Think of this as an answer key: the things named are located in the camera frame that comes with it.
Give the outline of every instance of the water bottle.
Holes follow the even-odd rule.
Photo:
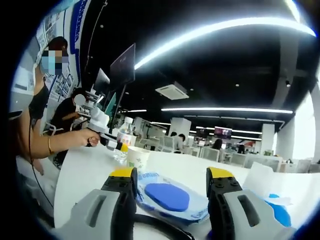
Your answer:
[[[131,145],[131,138],[133,136],[132,123],[133,119],[131,117],[124,118],[124,124],[120,127],[119,132],[117,134],[116,140],[120,143],[123,143],[126,146]],[[126,165],[126,157],[127,157],[128,148],[124,148],[121,150],[114,150],[114,159],[120,163],[120,165]]]

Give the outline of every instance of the white table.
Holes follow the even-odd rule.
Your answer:
[[[70,149],[64,159],[54,198],[54,224],[56,228],[65,224],[71,214],[71,209],[93,189],[100,189],[109,174],[117,166],[112,158],[113,152],[103,145],[97,147],[80,147]],[[160,175],[183,183],[199,194],[206,195],[207,167],[226,169],[233,173],[240,184],[243,184],[249,169],[227,165],[187,154],[175,154],[152,151],[147,164],[147,170],[156,171]],[[282,197],[290,197],[293,206],[288,207],[293,226],[300,226],[309,216],[320,199],[320,173],[275,173],[272,192]],[[137,213],[144,213],[140,208]],[[209,232],[210,222],[199,226],[191,226],[190,232],[197,240]],[[155,229],[136,227],[134,237],[144,240],[167,239]]]

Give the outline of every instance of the gold bracelet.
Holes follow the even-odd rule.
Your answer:
[[[48,148],[49,148],[49,153],[50,153],[50,155],[52,155],[54,152],[51,150],[50,137],[48,137]]]

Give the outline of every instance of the paper cup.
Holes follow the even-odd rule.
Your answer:
[[[126,164],[128,167],[134,167],[138,171],[143,171],[147,166],[149,155],[149,150],[136,146],[129,146],[126,155]]]

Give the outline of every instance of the black ceiling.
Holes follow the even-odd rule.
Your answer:
[[[92,33],[103,5],[91,1],[83,32]],[[80,64],[82,86],[89,89],[98,69],[109,74],[110,64],[130,45],[136,43],[136,63],[165,42],[196,27],[243,17],[276,16],[292,18],[284,1],[274,0],[109,0],[97,22],[90,52],[91,34],[82,34]],[[313,15],[308,24],[317,32]],[[261,131],[262,121],[225,118],[187,117],[220,116],[255,118],[287,122],[293,115],[253,112],[163,112],[167,107],[251,107],[296,110],[312,88],[319,59],[317,39],[298,36],[296,70],[291,87],[283,80],[283,59],[290,60],[292,31],[272,26],[241,26],[207,34],[185,43],[148,62],[135,72],[121,101],[125,110],[149,121],[169,123],[172,117],[185,117],[192,127],[230,127]],[[281,38],[288,38],[283,44]],[[87,56],[91,56],[85,69]],[[155,91],[177,81],[188,99],[170,100]],[[275,124],[278,129],[282,123]]]

